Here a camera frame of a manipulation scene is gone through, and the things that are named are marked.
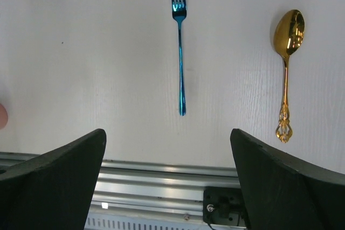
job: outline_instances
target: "white table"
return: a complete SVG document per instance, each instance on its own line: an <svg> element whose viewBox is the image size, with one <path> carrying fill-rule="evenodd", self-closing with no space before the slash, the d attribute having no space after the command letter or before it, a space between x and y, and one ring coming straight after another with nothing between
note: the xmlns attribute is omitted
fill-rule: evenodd
<svg viewBox="0 0 345 230"><path fill-rule="evenodd" d="M344 0L187 0L187 114L178 114L177 25L170 0L1 0L0 150L40 154L95 129L106 158L234 167L241 128L345 173ZM276 138L282 61L272 36L299 9L305 41L291 57L294 135Z"/></svg>

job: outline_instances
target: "pink round object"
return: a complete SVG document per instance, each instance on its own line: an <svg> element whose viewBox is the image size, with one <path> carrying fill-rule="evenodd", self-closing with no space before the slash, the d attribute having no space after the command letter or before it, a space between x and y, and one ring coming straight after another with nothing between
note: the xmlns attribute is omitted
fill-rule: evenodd
<svg viewBox="0 0 345 230"><path fill-rule="evenodd" d="M6 126L8 120L9 120L9 116L7 114L7 111L5 107L3 107L0 104L0 129L3 129Z"/></svg>

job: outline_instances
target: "cutlery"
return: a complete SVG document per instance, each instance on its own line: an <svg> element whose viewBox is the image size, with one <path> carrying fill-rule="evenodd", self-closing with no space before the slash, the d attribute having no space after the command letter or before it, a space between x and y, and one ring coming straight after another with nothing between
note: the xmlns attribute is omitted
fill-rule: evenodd
<svg viewBox="0 0 345 230"><path fill-rule="evenodd" d="M182 37L181 27L182 21L187 16L187 3L185 0L171 0L172 17L177 21L178 27L178 56L180 60L180 96L178 98L178 112L181 116L185 115L185 95L184 95L184 81L183 81L183 58L182 58Z"/></svg>
<svg viewBox="0 0 345 230"><path fill-rule="evenodd" d="M292 128L290 127L289 120L290 112L287 101L289 58L301 46L304 33L304 18L298 10L290 10L286 13L278 23L274 33L274 49L282 57L284 65L284 90L279 112L279 125L275 130L276 136L283 143L288 142L292 136Z"/></svg>

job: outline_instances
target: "silver screw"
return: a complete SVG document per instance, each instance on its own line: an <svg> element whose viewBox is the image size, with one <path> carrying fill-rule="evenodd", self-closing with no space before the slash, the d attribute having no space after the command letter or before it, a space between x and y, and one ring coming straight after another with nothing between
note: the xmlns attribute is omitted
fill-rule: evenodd
<svg viewBox="0 0 345 230"><path fill-rule="evenodd" d="M215 210L215 207L213 206L213 204L208 204L206 209L208 212L213 212Z"/></svg>
<svg viewBox="0 0 345 230"><path fill-rule="evenodd" d="M183 216L183 218L184 218L185 221L188 221L189 218L190 218L190 216L189 216L188 214L185 214L185 215Z"/></svg>

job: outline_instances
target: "blue fork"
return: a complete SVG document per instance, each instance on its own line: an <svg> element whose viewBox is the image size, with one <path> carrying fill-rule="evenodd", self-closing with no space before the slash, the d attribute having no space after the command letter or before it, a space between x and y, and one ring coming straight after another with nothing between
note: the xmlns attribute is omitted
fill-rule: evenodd
<svg viewBox="0 0 345 230"><path fill-rule="evenodd" d="M178 55L180 58L180 96L178 99L178 111L181 116L185 115L185 96L183 82L183 60L182 60L182 40L181 26L182 21L187 17L187 3L185 0L171 0L172 17L177 21L178 26Z"/></svg>

